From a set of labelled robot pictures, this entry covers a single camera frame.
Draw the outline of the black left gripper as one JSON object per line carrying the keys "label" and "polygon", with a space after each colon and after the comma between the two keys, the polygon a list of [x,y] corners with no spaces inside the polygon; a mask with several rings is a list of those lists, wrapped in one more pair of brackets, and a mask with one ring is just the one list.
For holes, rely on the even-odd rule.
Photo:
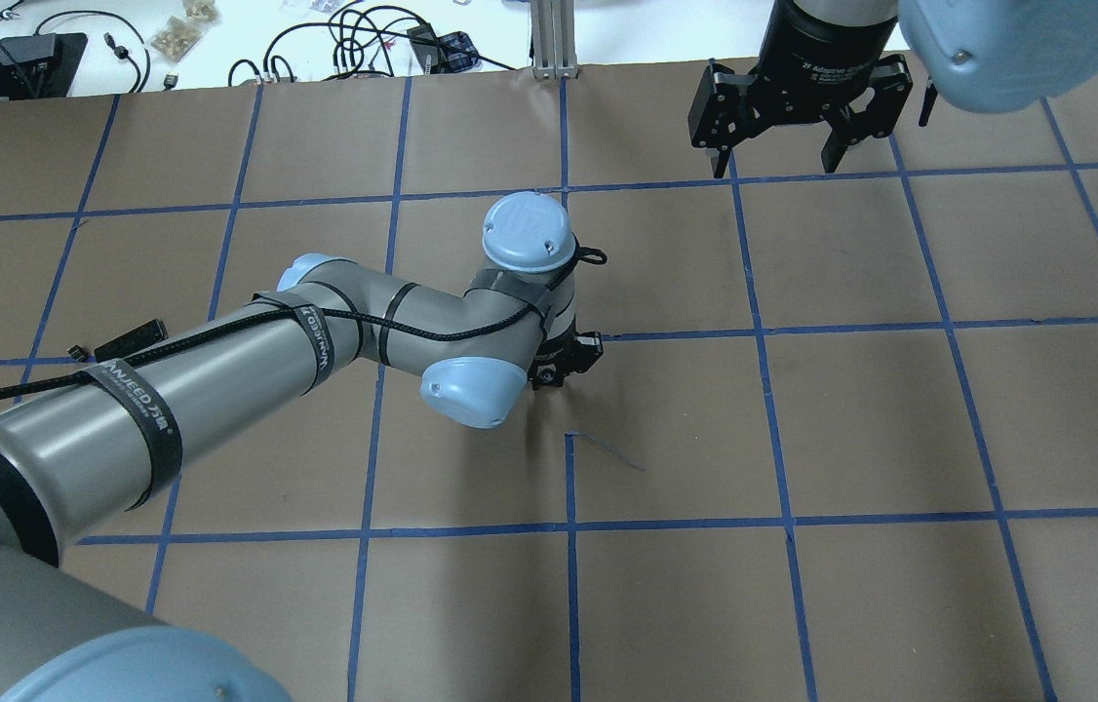
{"label": "black left gripper", "polygon": [[537,348],[528,370],[533,391],[562,388],[572,374],[589,372],[604,355],[604,342],[597,331],[580,332],[574,326],[546,341]]}

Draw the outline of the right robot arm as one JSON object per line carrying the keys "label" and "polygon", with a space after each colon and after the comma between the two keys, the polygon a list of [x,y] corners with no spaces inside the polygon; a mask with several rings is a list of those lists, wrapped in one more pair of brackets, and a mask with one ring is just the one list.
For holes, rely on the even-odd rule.
{"label": "right robot arm", "polygon": [[912,93],[909,63],[886,53],[893,32],[926,68],[921,125],[938,99],[1008,114],[1098,74],[1098,1],[776,1],[749,71],[702,71],[691,145],[720,178],[746,140],[824,123],[822,168],[834,172],[858,142],[888,137]]}

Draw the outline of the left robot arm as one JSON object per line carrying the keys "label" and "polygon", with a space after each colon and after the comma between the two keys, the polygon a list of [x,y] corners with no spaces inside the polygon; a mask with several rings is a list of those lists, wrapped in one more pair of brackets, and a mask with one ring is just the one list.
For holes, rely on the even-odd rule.
{"label": "left robot arm", "polygon": [[285,701],[229,643],[64,573],[61,554],[361,357],[482,430],[527,387],[589,370],[603,346],[576,328],[574,272],[606,254],[550,194],[501,197],[481,232],[486,261],[460,296],[309,253],[183,337],[0,388],[0,701]]}

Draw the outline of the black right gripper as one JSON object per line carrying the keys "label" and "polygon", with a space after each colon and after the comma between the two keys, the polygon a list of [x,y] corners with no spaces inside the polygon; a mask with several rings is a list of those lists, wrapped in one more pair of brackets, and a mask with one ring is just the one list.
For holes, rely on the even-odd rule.
{"label": "black right gripper", "polygon": [[716,178],[727,172],[733,148],[776,126],[830,126],[820,152],[824,172],[833,174],[849,148],[888,137],[912,91],[901,55],[861,67],[844,83],[815,83],[807,75],[737,74],[712,62],[701,75],[687,113],[691,146],[708,151]]}

